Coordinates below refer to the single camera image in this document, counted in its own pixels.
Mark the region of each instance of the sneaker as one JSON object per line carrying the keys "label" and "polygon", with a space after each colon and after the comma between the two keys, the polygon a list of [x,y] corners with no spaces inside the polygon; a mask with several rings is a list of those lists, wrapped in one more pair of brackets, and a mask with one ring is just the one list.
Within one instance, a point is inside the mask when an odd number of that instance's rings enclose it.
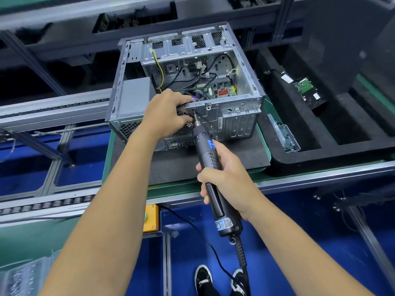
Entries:
{"label": "sneaker", "polygon": [[[234,279],[238,280],[241,285],[244,287],[245,283],[244,283],[244,275],[243,275],[243,270],[242,269],[237,269],[234,273],[233,273],[233,277]],[[233,281],[233,279],[230,282],[230,285],[232,287],[232,290],[234,292],[239,292],[240,295],[245,295],[244,294],[244,290],[242,289],[242,287],[240,287],[237,283],[235,283]]]}
{"label": "sneaker", "polygon": [[200,265],[195,272],[195,288],[198,295],[202,295],[203,287],[213,285],[213,277],[206,265]]}

